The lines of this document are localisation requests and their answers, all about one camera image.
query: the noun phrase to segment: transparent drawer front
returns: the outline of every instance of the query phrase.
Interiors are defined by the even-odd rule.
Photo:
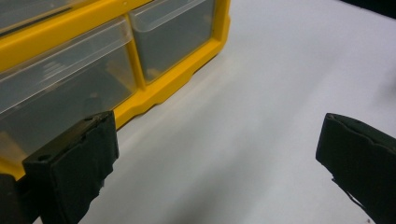
[[[126,24],[115,20],[92,30],[77,43],[0,80],[1,101],[14,105],[0,114],[0,142],[8,146],[1,147],[0,159],[12,160],[5,156],[9,151],[24,158],[80,119],[111,110],[133,94],[134,76],[124,47],[131,39]],[[5,83],[13,85],[7,86],[7,94]]]
[[[68,9],[83,0],[0,0],[0,34]]]
[[[154,0],[129,13],[147,82],[210,38],[214,6],[215,0]]]

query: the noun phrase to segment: drawer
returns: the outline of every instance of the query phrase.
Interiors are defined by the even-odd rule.
[[[211,37],[214,7],[215,0],[154,0],[129,13],[148,83]]]
[[[0,142],[6,146],[0,159],[20,162],[80,119],[134,93],[127,24],[115,19],[0,74]]]
[[[80,2],[83,0],[0,0],[0,35]]]

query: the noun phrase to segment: storage organizer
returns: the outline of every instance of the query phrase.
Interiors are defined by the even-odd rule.
[[[230,0],[75,1],[0,37],[0,172],[20,178],[27,155],[91,114],[113,109],[121,127],[227,40]]]
[[[1,0],[0,35],[32,21],[67,10],[83,0]]]
[[[214,6],[214,0],[153,1],[129,13],[147,82],[209,40]]]

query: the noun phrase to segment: white tabletop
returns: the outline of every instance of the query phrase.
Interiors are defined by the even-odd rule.
[[[327,112],[396,137],[396,20],[336,0],[233,0],[231,17],[220,55],[119,130],[81,223],[367,223],[315,153]]]

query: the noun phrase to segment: yellow plastic frame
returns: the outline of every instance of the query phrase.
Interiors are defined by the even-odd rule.
[[[0,38],[0,72],[119,16],[124,16],[128,21],[127,12],[148,2],[150,0],[89,1],[89,4],[77,6],[53,18],[3,36]],[[134,40],[127,44],[137,91],[114,109],[117,128],[152,106],[164,102],[186,84],[195,71],[221,51],[227,41],[230,27],[229,7],[230,0],[217,0],[213,35],[210,40],[150,84],[144,80]],[[16,178],[24,175],[20,164],[15,165],[0,158],[1,172],[12,174]]]

